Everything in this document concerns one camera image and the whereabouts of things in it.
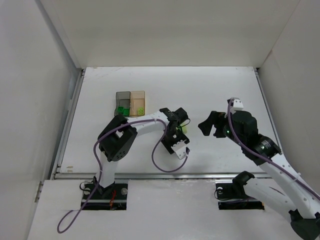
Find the striped green lego stack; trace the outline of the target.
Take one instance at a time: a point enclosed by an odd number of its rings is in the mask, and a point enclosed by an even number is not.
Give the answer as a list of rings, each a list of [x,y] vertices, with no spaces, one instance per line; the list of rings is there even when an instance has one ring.
[[[176,129],[182,132],[183,134],[186,134],[188,132],[187,127],[185,125],[179,125],[178,127],[176,127]]]

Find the pale yellow lego brick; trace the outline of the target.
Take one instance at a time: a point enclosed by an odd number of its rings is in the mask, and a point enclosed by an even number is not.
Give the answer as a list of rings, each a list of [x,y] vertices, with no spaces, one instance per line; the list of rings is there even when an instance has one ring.
[[[137,108],[137,114],[138,114],[139,116],[143,116],[143,115],[145,114],[144,108],[143,108],[143,107],[138,107],[138,108]]]

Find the long green lego brick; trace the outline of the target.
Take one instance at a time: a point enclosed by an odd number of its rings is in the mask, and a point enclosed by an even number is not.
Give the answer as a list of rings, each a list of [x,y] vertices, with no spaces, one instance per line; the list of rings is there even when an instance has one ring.
[[[130,115],[130,109],[129,108],[124,108],[123,109],[123,115],[124,116],[129,116]]]

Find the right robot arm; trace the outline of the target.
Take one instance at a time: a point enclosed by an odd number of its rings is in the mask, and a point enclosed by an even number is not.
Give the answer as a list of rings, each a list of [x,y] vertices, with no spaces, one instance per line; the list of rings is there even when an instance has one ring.
[[[263,202],[285,218],[303,240],[315,240],[320,236],[319,194],[291,167],[280,147],[259,133],[257,120],[250,112],[212,111],[198,128],[204,136],[215,129],[214,137],[229,138],[238,144],[242,153],[282,189],[277,191],[261,183],[252,173],[243,171],[230,184],[237,196]]]

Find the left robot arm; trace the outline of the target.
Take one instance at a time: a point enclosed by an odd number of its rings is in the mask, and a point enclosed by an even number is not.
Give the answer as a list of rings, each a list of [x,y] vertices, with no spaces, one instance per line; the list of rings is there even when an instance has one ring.
[[[189,120],[187,112],[183,108],[171,111],[168,108],[144,116],[125,117],[121,114],[114,116],[110,123],[103,129],[94,144],[93,152],[101,152],[102,160],[98,161],[99,171],[93,178],[94,190],[100,195],[107,195],[113,191],[115,173],[118,161],[123,159],[139,136],[156,131],[163,131],[160,140],[155,144],[162,144],[169,154],[175,154],[182,164],[174,170],[160,168],[154,159],[157,147],[151,152],[151,161],[154,166],[163,173],[174,173],[180,170],[186,163],[190,149],[187,144],[190,140],[183,132],[183,123]]]

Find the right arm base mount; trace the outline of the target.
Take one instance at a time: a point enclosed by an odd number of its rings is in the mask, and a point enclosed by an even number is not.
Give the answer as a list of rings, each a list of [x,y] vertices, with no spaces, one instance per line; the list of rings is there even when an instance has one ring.
[[[231,181],[218,181],[215,183],[214,197],[218,200],[217,206],[221,211],[231,210],[264,210],[264,204],[245,193],[244,186],[250,179],[254,179],[252,173],[243,171]]]

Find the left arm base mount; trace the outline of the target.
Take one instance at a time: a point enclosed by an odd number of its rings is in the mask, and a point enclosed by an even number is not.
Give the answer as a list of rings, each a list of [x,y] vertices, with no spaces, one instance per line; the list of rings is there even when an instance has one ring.
[[[79,185],[82,191],[80,207],[84,211],[124,211],[127,209],[127,182],[114,183],[104,194],[96,190],[83,207],[94,187],[95,184],[88,181],[83,181]]]

